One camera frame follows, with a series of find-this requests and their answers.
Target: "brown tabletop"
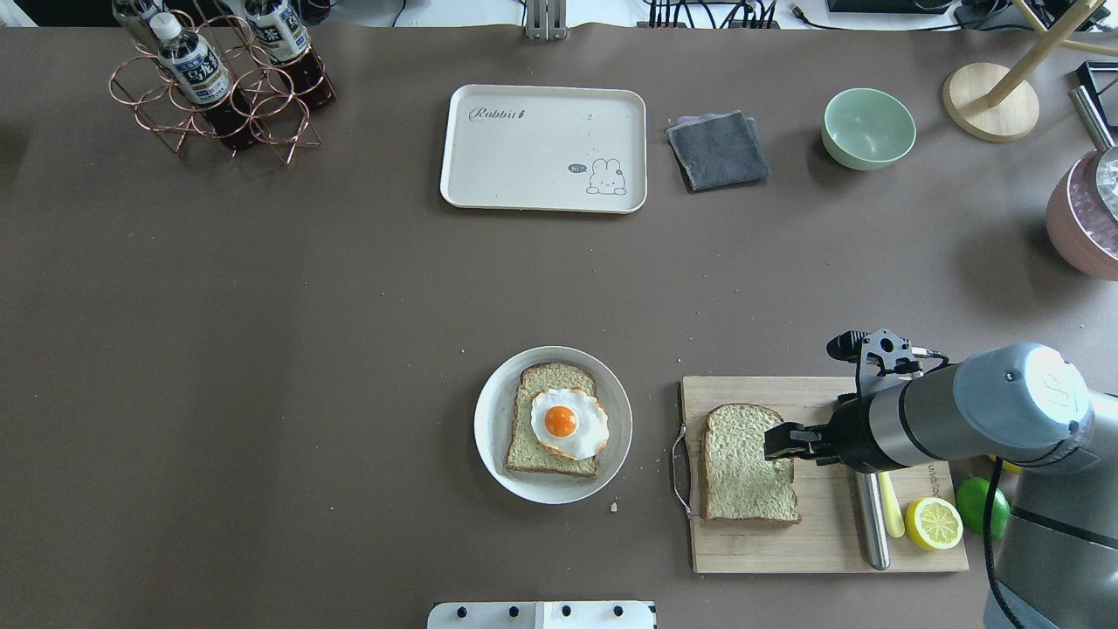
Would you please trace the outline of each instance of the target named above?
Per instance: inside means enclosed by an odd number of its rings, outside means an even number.
[[[1091,149],[1065,94],[1082,54],[1041,65],[1040,123],[999,145],[940,86],[1027,34],[313,36],[340,96],[322,147],[282,168],[263,147],[179,159],[138,128],[107,93],[120,30],[0,29],[0,626],[423,627],[437,601],[612,598],[656,601],[661,627],[980,625],[969,535],[967,573],[692,573],[665,451],[684,375],[852,377],[824,353],[850,328],[956,360],[1035,341],[1114,391],[1118,285],[1043,222]],[[641,94],[647,202],[446,203],[468,83]],[[818,137],[861,85],[919,127],[878,172]],[[689,192],[669,120],[736,108],[771,177]],[[500,487],[473,441],[485,380],[541,345],[596,356],[633,406],[620,474],[567,506]]]

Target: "lemon slice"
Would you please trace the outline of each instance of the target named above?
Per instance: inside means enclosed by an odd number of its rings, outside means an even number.
[[[963,518],[942,498],[929,496],[909,505],[904,528],[917,546],[926,551],[954,549],[963,540]]]

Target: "gray cloth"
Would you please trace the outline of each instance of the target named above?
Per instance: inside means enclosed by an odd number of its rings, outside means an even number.
[[[681,116],[667,130],[675,159],[688,173],[691,189],[709,190],[769,175],[757,123],[740,111]]]

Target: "green bowl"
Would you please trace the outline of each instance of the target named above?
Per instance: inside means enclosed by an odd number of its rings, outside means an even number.
[[[870,87],[840,92],[823,113],[823,145],[839,163],[877,170],[916,143],[916,121],[900,101]]]

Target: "round wooden base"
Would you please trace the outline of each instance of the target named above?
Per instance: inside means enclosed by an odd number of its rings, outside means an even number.
[[[996,106],[986,94],[1010,72],[997,64],[970,64],[955,70],[944,83],[944,106],[967,133],[988,142],[1013,142],[1029,134],[1040,117],[1036,92],[1022,80]]]

